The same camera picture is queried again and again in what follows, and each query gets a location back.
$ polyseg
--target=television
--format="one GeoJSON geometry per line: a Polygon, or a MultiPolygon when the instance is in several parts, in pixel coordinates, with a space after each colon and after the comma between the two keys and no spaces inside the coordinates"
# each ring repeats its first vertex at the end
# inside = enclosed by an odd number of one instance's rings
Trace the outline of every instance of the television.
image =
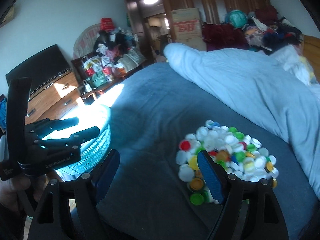
{"type": "Polygon", "coordinates": [[[57,44],[42,50],[11,70],[7,75],[8,85],[12,79],[32,77],[31,94],[55,77],[65,73],[70,65],[57,44]]]}

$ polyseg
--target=white duvet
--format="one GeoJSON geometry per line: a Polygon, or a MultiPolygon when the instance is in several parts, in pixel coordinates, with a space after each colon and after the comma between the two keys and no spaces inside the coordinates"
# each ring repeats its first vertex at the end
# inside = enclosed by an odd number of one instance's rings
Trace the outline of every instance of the white duvet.
{"type": "Polygon", "coordinates": [[[276,59],[241,49],[165,47],[170,66],[251,122],[290,143],[320,198],[320,104],[276,59]]]}

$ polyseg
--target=gray bedsheet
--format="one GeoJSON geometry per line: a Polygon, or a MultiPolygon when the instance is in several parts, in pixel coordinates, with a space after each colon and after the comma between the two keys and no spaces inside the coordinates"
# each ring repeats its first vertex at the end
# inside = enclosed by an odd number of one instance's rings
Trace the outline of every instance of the gray bedsheet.
{"type": "MultiPolygon", "coordinates": [[[[98,210],[105,222],[139,240],[206,239],[221,208],[193,206],[175,163],[178,143],[208,119],[258,138],[277,158],[276,196],[290,239],[319,208],[290,146],[178,75],[168,64],[147,67],[125,80],[111,107],[111,146],[121,162],[98,210]]],[[[104,97],[98,100],[103,103],[104,97]]]]}

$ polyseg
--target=drawer handle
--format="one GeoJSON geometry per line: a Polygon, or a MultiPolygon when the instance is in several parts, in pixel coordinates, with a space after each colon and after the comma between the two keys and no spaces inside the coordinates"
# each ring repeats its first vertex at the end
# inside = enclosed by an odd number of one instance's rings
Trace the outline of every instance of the drawer handle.
{"type": "Polygon", "coordinates": [[[69,87],[69,84],[67,83],[67,84],[65,84],[65,85],[63,86],[62,89],[66,89],[66,88],[68,88],[68,87],[69,87]]]}
{"type": "Polygon", "coordinates": [[[36,109],[32,109],[29,113],[27,113],[27,117],[30,117],[31,115],[33,115],[35,113],[36,109]]]}
{"type": "Polygon", "coordinates": [[[47,88],[51,87],[54,84],[54,82],[52,82],[49,86],[47,86],[44,90],[46,90],[47,88]]]}
{"type": "Polygon", "coordinates": [[[72,102],[72,99],[69,99],[67,102],[64,103],[64,105],[66,106],[66,105],[70,104],[71,102],[72,102]]]}

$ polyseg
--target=blue plastic basket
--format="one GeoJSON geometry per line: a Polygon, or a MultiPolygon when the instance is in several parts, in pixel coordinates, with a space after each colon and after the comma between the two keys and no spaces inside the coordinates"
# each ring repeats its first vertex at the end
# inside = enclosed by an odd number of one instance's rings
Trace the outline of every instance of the blue plastic basket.
{"type": "Polygon", "coordinates": [[[111,141],[110,117],[111,110],[105,105],[93,104],[80,107],[68,113],[63,119],[78,117],[79,124],[61,131],[54,131],[44,139],[68,138],[71,134],[93,126],[100,129],[100,135],[81,146],[81,160],[64,168],[58,169],[65,174],[77,175],[90,171],[105,156],[111,141]]]}

